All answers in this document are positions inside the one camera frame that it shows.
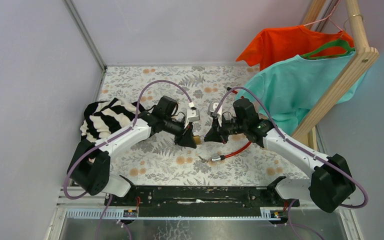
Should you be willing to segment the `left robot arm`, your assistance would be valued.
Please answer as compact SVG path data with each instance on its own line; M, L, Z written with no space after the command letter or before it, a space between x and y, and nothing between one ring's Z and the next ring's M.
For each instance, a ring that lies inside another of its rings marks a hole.
M163 96L151 111L142 111L138 118L108 137L96 142L82 140L75 150L65 183L73 180L91 196L99 193L115 195L124 206L132 204L135 192L132 183L110 172L111 160L123 154L133 145L160 132L174 136L174 144L181 147L197 147L193 134L193 122L200 120L199 110L190 102L183 119L176 120L174 99Z

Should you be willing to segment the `large brass padlock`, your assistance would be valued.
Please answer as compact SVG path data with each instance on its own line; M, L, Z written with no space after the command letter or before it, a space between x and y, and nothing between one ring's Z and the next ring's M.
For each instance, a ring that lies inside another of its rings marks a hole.
M192 139L194 143L199 146L205 142L205 135L194 135Z

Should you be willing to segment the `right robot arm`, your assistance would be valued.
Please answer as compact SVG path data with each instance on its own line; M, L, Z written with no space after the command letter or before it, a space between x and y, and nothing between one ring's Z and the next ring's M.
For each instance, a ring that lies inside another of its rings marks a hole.
M271 205L279 206L289 199L306 200L332 213L356 190L348 163L341 155L328 156L290 137L270 120L260 118L247 98L233 103L235 115L230 119L223 116L221 107L216 102L209 105L208 114L213 121L204 141L225 144L229 136L243 134L251 143L288 160L308 177L280 178L266 193Z

